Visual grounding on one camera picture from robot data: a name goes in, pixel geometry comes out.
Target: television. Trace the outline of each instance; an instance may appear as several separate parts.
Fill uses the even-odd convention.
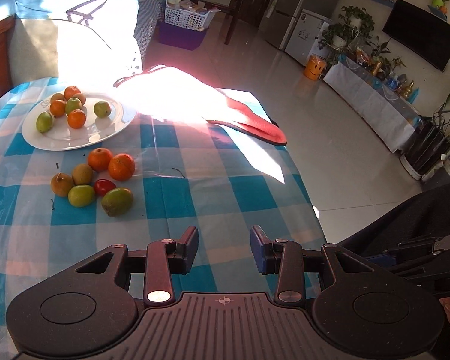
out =
[[[383,32],[444,71],[450,60],[450,24],[404,0],[397,0]]]

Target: white plate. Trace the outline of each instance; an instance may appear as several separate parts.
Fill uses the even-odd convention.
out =
[[[37,130],[36,121],[39,114],[50,109],[50,98],[36,104],[23,121],[22,134],[25,140],[42,150],[64,151],[90,146],[114,136],[130,124],[137,110],[123,104],[105,93],[83,93],[87,100],[83,111],[87,120],[82,128],[71,128],[67,123],[67,115],[54,118],[53,127],[46,133]],[[110,104],[112,113],[108,117],[95,115],[94,105],[100,100]]]

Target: white flower pot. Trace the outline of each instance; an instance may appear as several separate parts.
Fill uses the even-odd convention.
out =
[[[337,49],[339,49],[345,47],[347,45],[347,42],[338,35],[334,35],[334,37],[331,40],[331,44]]]
[[[360,30],[360,27],[362,26],[362,19],[359,19],[358,17],[352,16],[350,18],[350,25],[352,27],[355,27],[357,30]]]

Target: orange fruit on shelf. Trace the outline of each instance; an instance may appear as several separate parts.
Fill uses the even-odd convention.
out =
[[[65,92],[63,92],[63,94],[65,95],[65,100],[71,99],[77,93],[82,93],[82,91],[80,89],[78,89],[76,86],[66,87]]]
[[[65,100],[65,96],[62,93],[55,93],[50,98],[50,103],[53,103],[56,100]]]
[[[128,154],[117,154],[108,164],[108,173],[113,180],[127,181],[135,173],[135,161]]]
[[[50,113],[55,117],[62,117],[65,115],[65,103],[63,100],[55,100],[50,104]]]
[[[110,150],[105,147],[99,147],[98,149],[93,149],[88,154],[87,163],[96,172],[103,172],[108,169],[108,164],[112,159],[113,154]]]
[[[87,98],[85,97],[85,95],[83,93],[75,93],[73,95],[73,97],[76,97],[77,99],[79,99],[80,102],[82,103],[82,105],[84,105],[87,100]]]
[[[87,115],[81,109],[74,109],[68,114],[67,123],[72,128],[81,128],[87,120]]]

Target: purple bin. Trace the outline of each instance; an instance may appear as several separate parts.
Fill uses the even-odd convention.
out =
[[[207,31],[208,28],[201,32],[187,30],[161,21],[158,24],[158,41],[161,44],[168,44],[185,50],[195,50],[202,44]]]

